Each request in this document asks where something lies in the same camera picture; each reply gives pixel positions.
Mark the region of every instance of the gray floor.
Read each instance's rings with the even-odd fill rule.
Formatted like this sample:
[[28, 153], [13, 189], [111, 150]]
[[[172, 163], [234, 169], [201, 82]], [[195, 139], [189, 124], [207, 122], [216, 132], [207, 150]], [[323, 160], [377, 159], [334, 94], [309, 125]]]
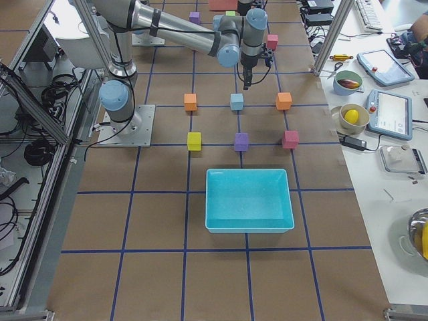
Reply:
[[428, 10], [428, 0], [384, 0], [383, 9], [393, 26], [413, 23]]

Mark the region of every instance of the keyboard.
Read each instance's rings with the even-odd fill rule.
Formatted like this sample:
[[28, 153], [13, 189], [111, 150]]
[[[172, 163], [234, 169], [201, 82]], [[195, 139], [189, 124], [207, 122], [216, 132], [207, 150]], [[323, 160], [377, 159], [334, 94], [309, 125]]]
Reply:
[[364, 31], [377, 32], [382, 30], [383, 26], [376, 15], [372, 1], [377, 0], [355, 0], [354, 4]]

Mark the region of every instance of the tablet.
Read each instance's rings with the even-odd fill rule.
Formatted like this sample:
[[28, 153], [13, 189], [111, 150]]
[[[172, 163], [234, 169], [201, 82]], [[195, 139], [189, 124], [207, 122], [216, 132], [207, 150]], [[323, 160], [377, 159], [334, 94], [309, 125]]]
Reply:
[[375, 89], [367, 98], [366, 108], [370, 112], [369, 131], [402, 140], [412, 139], [410, 97]]
[[360, 65], [382, 86], [410, 82], [415, 77], [385, 50], [366, 51], [356, 55]]

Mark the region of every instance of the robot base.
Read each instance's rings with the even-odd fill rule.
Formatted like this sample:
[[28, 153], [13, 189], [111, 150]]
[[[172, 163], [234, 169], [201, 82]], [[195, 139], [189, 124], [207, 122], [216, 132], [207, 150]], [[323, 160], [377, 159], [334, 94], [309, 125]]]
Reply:
[[158, 47], [165, 45], [165, 39], [152, 37], [148, 32], [142, 35], [132, 34], [132, 45], [135, 47]]
[[[98, 137], [99, 145], [111, 147], [149, 147], [152, 139], [152, 129], [154, 120], [154, 105], [136, 105], [135, 112], [137, 112], [141, 119], [141, 125], [136, 132], [127, 135], [117, 135], [105, 142], [100, 142], [115, 134], [111, 126], [101, 127], [100, 135]], [[110, 117], [107, 113], [104, 115], [103, 122], [109, 122]]]

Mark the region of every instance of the pot handle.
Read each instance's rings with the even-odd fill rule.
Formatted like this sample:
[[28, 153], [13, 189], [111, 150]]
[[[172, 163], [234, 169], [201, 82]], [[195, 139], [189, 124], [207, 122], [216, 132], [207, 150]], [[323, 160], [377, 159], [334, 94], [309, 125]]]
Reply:
[[400, 245], [400, 247], [401, 247], [401, 249], [406, 253], [406, 254], [408, 254], [408, 255], [410, 255], [410, 256], [415, 256], [416, 255], [416, 253], [413, 251], [413, 250], [407, 250], [407, 249], [405, 249], [405, 244], [403, 244], [403, 242], [404, 242], [404, 240], [406, 239], [407, 237], [406, 236], [404, 236], [404, 235], [402, 235], [402, 236], [400, 236], [400, 238], [399, 238], [399, 245]]

